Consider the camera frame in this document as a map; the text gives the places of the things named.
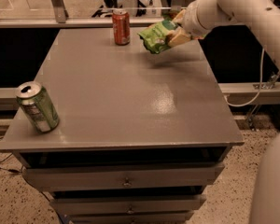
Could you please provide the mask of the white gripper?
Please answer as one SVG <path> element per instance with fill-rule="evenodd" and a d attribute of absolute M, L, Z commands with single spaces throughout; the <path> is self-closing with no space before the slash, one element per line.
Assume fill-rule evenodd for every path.
<path fill-rule="evenodd" d="M 171 48 L 189 42 L 191 35 L 205 36 L 219 25 L 217 0 L 195 0 L 186 10 L 182 9 L 172 22 L 182 23 L 183 28 L 168 34 L 168 46 Z"/>

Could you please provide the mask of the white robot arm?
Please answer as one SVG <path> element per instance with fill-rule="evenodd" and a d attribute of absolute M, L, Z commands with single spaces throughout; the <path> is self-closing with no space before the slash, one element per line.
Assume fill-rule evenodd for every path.
<path fill-rule="evenodd" d="M 218 26 L 242 23 L 280 71 L 280 9 L 271 0 L 196 0 L 177 21 L 196 37 Z M 280 224 L 280 134 L 262 156 L 249 224 Z"/>

